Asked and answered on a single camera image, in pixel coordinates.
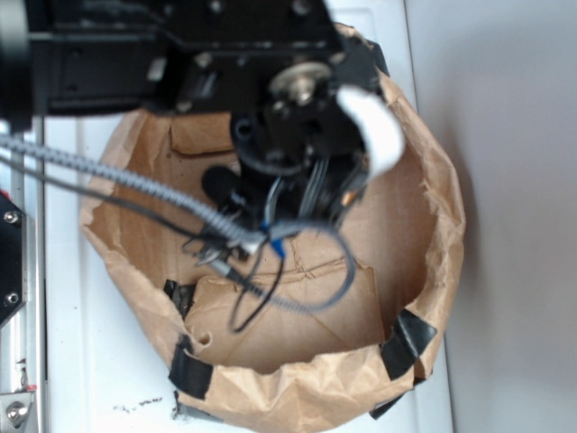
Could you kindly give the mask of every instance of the silver screw head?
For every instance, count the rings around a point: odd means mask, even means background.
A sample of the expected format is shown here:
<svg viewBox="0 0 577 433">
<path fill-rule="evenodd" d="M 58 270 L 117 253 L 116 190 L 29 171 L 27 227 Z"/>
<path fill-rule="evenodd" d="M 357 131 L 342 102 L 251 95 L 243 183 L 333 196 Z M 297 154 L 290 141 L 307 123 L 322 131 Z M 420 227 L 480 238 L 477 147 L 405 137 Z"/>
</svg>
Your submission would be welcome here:
<svg viewBox="0 0 577 433">
<path fill-rule="evenodd" d="M 200 54 L 195 56 L 195 63 L 201 69 L 208 68 L 208 65 L 210 65 L 212 62 L 213 62 L 213 56 L 211 56 L 210 52 L 201 52 Z"/>
<path fill-rule="evenodd" d="M 288 87 L 288 96 L 299 106 L 305 106 L 313 99 L 315 94 L 315 81 L 306 76 L 297 78 Z"/>
<path fill-rule="evenodd" d="M 224 12 L 224 0 L 208 0 L 208 8 L 213 14 Z"/>
<path fill-rule="evenodd" d="M 343 63 L 343 61 L 346 59 L 346 53 L 345 52 L 337 52 L 336 54 L 333 54 L 331 56 L 331 58 L 329 59 L 329 61 L 331 63 L 333 63 L 334 65 L 338 65 L 340 63 Z"/>
<path fill-rule="evenodd" d="M 177 103 L 177 111 L 179 113 L 187 113 L 192 109 L 192 102 L 190 101 L 180 101 Z"/>
<path fill-rule="evenodd" d="M 312 10 L 312 5 L 308 0 L 294 0 L 292 2 L 292 11 L 298 16 L 305 16 Z"/>
<path fill-rule="evenodd" d="M 11 304 L 15 304 L 16 302 L 18 302 L 18 299 L 19 297 L 16 293 L 10 293 L 6 295 L 6 300 Z"/>
<path fill-rule="evenodd" d="M 25 419 L 28 415 L 28 408 L 19 401 L 15 401 L 6 408 L 6 417 L 13 424 Z"/>
<path fill-rule="evenodd" d="M 20 215 L 14 210 L 8 211 L 4 214 L 4 221 L 8 224 L 16 225 L 20 223 Z"/>
</svg>

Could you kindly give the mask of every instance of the brown paper bag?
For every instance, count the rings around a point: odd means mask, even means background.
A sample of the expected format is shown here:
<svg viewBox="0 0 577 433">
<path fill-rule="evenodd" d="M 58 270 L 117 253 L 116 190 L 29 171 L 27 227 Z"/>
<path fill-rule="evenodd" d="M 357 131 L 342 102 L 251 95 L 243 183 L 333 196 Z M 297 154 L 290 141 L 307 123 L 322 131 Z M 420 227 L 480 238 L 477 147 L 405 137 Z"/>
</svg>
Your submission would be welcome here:
<svg viewBox="0 0 577 433">
<path fill-rule="evenodd" d="M 190 377 L 201 374 L 202 380 L 192 382 L 204 381 L 204 388 L 196 395 L 182 392 L 182 403 L 257 431 L 313 432 L 373 410 L 431 374 L 463 261 L 463 203 L 441 146 L 394 83 L 382 76 L 381 84 L 408 147 L 345 221 L 342 232 L 358 269 L 353 289 L 334 309 L 303 317 L 268 306 L 244 333 L 232 335 L 226 323 L 238 288 L 195 267 L 181 251 L 185 237 L 101 201 L 83 206 L 84 233 L 151 344 L 173 372 L 184 363 L 181 368 L 192 365 Z M 205 120 L 199 128 L 208 135 L 224 133 L 222 120 L 214 128 Z M 185 129 L 196 131 L 196 121 L 188 118 Z M 175 124 L 181 122 L 130 113 L 103 160 L 207 201 L 202 173 L 216 163 L 233 165 L 235 157 L 207 153 L 204 144 L 198 152 L 184 150 L 182 143 L 176 150 L 181 133 L 175 134 Z M 200 140 L 212 140 L 208 135 Z M 151 207 L 190 230 L 201 227 L 186 212 L 111 182 L 93 180 L 91 187 Z M 326 299 L 343 277 L 339 253 L 313 234 L 287 247 L 280 294 L 303 302 Z M 272 255 L 265 258 L 258 277 L 263 286 L 277 266 Z M 162 290 L 166 280 L 197 285 L 185 319 Z M 420 328 L 423 333 L 414 332 Z M 190 346 L 182 345 L 183 336 Z M 407 347 L 416 352 L 406 353 Z"/>
</svg>

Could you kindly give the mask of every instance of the bolt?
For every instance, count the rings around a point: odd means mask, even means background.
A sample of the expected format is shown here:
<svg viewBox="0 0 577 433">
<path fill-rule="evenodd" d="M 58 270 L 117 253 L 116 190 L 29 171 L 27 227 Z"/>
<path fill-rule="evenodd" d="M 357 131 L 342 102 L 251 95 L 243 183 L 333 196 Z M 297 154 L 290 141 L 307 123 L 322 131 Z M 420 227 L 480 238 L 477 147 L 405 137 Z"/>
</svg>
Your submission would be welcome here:
<svg viewBox="0 0 577 433">
<path fill-rule="evenodd" d="M 192 108 L 192 102 L 180 101 L 177 103 L 177 111 L 179 113 L 187 113 Z"/>
<path fill-rule="evenodd" d="M 279 113 L 285 107 L 285 103 L 283 101 L 277 101 L 272 105 L 272 111 L 275 113 Z"/>
<path fill-rule="evenodd" d="M 174 5 L 164 5 L 164 14 L 166 16 L 172 16 L 172 14 L 174 14 Z"/>
<path fill-rule="evenodd" d="M 6 409 L 6 417 L 14 426 L 18 425 L 20 427 L 27 416 L 28 408 L 19 401 L 15 401 Z"/>
<path fill-rule="evenodd" d="M 333 63 L 334 65 L 338 65 L 340 63 L 343 63 L 344 59 L 346 59 L 346 53 L 345 52 L 337 52 L 336 54 L 333 54 L 331 56 L 329 61 L 331 63 Z"/>
<path fill-rule="evenodd" d="M 221 14 L 224 12 L 224 0 L 208 0 L 208 9 L 213 14 Z"/>
<path fill-rule="evenodd" d="M 292 12 L 298 16 L 308 15 L 312 7 L 308 0 L 294 0 L 292 2 Z"/>
<path fill-rule="evenodd" d="M 16 293 L 10 293 L 8 295 L 6 295 L 6 300 L 8 302 L 10 302 L 11 304 L 15 304 L 16 302 L 18 302 L 18 295 Z"/>
<path fill-rule="evenodd" d="M 18 215 L 18 212 L 11 210 L 4 214 L 4 221 L 15 226 L 20 224 L 20 216 Z"/>
<path fill-rule="evenodd" d="M 195 63 L 201 68 L 206 69 L 213 62 L 213 56 L 209 52 L 202 52 L 195 57 Z"/>
<path fill-rule="evenodd" d="M 315 94 L 315 81 L 311 77 L 301 76 L 295 79 L 288 87 L 288 97 L 298 106 L 305 106 Z"/>
</svg>

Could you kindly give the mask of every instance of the white wall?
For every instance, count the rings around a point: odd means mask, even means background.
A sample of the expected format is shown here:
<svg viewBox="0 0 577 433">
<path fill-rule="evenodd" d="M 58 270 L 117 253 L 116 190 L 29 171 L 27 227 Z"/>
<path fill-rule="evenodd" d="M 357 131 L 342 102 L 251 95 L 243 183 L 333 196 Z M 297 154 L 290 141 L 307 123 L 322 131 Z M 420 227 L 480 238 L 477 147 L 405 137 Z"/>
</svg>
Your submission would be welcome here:
<svg viewBox="0 0 577 433">
<path fill-rule="evenodd" d="M 417 104 L 460 172 L 455 431 L 577 429 L 577 2 L 406 0 Z"/>
</svg>

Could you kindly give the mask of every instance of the metal frame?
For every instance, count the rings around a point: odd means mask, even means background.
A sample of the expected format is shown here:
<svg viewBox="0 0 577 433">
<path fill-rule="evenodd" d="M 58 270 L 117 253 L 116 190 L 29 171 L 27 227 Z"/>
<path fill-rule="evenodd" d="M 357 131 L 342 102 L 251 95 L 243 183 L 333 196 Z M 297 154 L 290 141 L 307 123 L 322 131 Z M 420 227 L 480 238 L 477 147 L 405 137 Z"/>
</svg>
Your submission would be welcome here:
<svg viewBox="0 0 577 433">
<path fill-rule="evenodd" d="M 33 129 L 25 135 L 29 141 L 43 142 L 43 119 L 34 119 Z M 12 162 L 43 171 L 36 161 L 3 153 Z M 0 169 L 0 186 L 26 215 L 23 229 L 24 304 L 0 329 L 0 431 L 12 431 L 16 418 L 25 423 L 14 431 L 46 431 L 46 323 L 44 295 L 44 189 L 41 183 L 25 178 L 16 170 Z M 26 408 L 14 412 L 11 404 Z"/>
</svg>

